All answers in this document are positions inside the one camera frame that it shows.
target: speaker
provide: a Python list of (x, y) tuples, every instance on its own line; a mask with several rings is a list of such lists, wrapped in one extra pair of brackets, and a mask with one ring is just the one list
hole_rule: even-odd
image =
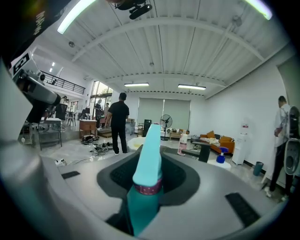
[(152, 124), (152, 120), (145, 119), (145, 121), (144, 121), (144, 130), (143, 130), (143, 133), (142, 133), (143, 137), (145, 137), (147, 135), (147, 132), (148, 132), (151, 124)]

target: standing fan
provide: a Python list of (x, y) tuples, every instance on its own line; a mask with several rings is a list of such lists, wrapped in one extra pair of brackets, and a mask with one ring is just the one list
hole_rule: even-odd
[[(172, 120), (171, 116), (168, 114), (165, 114), (160, 118), (160, 125), (165, 129), (165, 132), (166, 132), (166, 129), (172, 125), (172, 123), (173, 123), (173, 120)], [(163, 141), (168, 141), (168, 139), (165, 136), (160, 137), (160, 139)]]

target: shoe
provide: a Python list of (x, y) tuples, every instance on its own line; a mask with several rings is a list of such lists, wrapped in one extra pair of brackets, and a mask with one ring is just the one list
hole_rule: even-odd
[(288, 198), (289, 198), (289, 196), (285, 194), (285, 195), (281, 198), (281, 201), (284, 202), (284, 201), (287, 200)]
[(266, 196), (267, 196), (267, 197), (272, 197), (273, 192), (270, 191), (270, 188), (269, 188), (269, 187), (265, 187), (265, 188), (264, 188), (264, 191), (266, 192)]

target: wooden cabinet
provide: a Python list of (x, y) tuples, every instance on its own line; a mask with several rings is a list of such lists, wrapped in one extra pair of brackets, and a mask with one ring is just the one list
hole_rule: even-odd
[(79, 121), (79, 138), (82, 138), (84, 135), (93, 134), (97, 136), (96, 120), (80, 120)]

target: person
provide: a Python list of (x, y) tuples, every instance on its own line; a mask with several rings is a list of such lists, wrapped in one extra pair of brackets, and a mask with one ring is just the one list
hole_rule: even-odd
[(106, 103), (106, 107), (104, 108), (105, 121), (106, 121), (108, 109), (109, 109), (109, 103)]
[(101, 110), (102, 110), (101, 102), (102, 102), (102, 100), (99, 99), (98, 102), (97, 102), (97, 104), (95, 105), (95, 109), (96, 109), (96, 120), (97, 120), (96, 128), (100, 128), (100, 119), (101, 119)]
[(111, 105), (105, 120), (105, 126), (107, 126), (110, 119), (112, 119), (112, 148), (116, 156), (119, 154), (118, 134), (121, 139), (122, 151), (123, 153), (127, 153), (125, 123), (126, 119), (129, 117), (129, 108), (124, 103), (126, 97), (127, 95), (125, 92), (120, 93), (119, 101)]
[[(275, 166), (272, 175), (272, 180), (270, 187), (266, 187), (266, 196), (272, 197), (275, 190), (276, 182), (278, 180), (281, 168), (284, 165), (285, 158), (285, 146), (288, 140), (288, 135), (286, 134), (286, 125), (288, 121), (288, 114), (291, 107), (287, 104), (284, 96), (280, 96), (278, 99), (279, 110), (275, 118), (275, 131), (274, 136), (276, 139), (276, 156), (275, 156)], [(285, 196), (282, 198), (284, 201), (290, 194), (290, 189), (292, 186), (293, 176), (285, 174)]]

